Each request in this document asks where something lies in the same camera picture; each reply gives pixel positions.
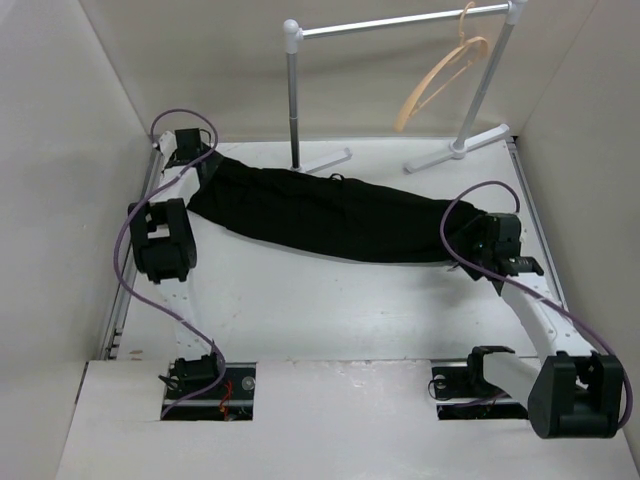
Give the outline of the black trousers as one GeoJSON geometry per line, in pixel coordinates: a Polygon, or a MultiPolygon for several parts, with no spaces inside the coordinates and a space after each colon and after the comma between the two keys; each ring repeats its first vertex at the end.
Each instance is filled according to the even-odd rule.
{"type": "Polygon", "coordinates": [[[255,168],[216,155],[215,173],[191,198],[196,215],[255,240],[369,263],[438,263],[441,239],[466,250],[484,211],[334,174],[255,168]]]}

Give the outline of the beige wooden clothes hanger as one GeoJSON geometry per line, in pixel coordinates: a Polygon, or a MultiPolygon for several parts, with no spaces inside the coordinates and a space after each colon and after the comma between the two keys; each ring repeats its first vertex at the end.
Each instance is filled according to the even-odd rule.
{"type": "Polygon", "coordinates": [[[476,3],[467,3],[458,20],[458,45],[436,63],[418,82],[400,108],[393,129],[402,133],[408,122],[431,103],[454,80],[464,74],[489,53],[489,42],[483,36],[468,37],[465,19],[476,3]]]}

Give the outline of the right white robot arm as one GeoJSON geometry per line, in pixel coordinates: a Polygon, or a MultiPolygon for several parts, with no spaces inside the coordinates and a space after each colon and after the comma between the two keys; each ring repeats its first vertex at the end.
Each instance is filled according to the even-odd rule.
{"type": "Polygon", "coordinates": [[[464,384],[483,396],[498,388],[527,411],[543,439],[612,438],[619,418],[624,369],[578,331],[551,296],[544,270],[521,253],[521,223],[515,214],[484,214],[450,246],[474,279],[489,280],[520,321],[540,361],[533,367],[504,346],[478,346],[468,356],[464,384]]]}

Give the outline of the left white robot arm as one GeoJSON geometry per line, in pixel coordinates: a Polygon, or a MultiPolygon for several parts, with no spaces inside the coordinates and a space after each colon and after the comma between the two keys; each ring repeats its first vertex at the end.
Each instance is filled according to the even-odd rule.
{"type": "Polygon", "coordinates": [[[191,277],[197,248],[187,211],[201,182],[217,168],[212,140],[209,132],[198,128],[161,135],[156,144],[163,161],[161,184],[129,224],[136,268],[157,288],[162,308],[175,321],[177,358],[160,377],[171,400],[193,397],[195,392],[210,399],[224,387],[219,354],[203,332],[197,309],[191,277]]]}

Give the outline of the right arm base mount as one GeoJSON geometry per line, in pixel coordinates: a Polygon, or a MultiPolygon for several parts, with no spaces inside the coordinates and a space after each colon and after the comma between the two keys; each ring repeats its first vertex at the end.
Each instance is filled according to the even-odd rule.
{"type": "Polygon", "coordinates": [[[473,380],[466,364],[436,362],[427,385],[439,420],[527,420],[526,409],[498,387],[473,380]]]}

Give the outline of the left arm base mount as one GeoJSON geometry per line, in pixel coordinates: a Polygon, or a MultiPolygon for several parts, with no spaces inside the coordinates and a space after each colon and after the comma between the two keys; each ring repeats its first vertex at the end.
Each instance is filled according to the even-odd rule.
{"type": "Polygon", "coordinates": [[[251,421],[256,393],[256,363],[230,363],[224,378],[213,389],[183,400],[166,414],[163,421],[251,421]]]}

